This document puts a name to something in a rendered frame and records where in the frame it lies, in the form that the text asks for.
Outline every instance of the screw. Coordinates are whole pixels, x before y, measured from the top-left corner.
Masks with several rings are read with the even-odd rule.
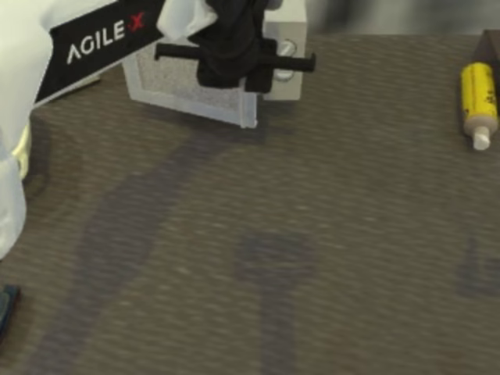
[[[297,53],[297,45],[293,41],[283,41],[278,46],[278,55],[282,57],[293,57]],[[280,82],[288,82],[295,75],[292,70],[275,70],[274,79]]]

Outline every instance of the yellow tube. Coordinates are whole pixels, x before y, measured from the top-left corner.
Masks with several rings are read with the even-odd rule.
[[[474,148],[485,150],[498,129],[498,111],[492,68],[474,62],[462,70],[464,131],[473,137]]]

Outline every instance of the white cap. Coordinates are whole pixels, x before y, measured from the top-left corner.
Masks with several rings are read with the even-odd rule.
[[[487,127],[477,127],[474,129],[473,140],[475,150],[486,150],[490,147],[490,130]]]

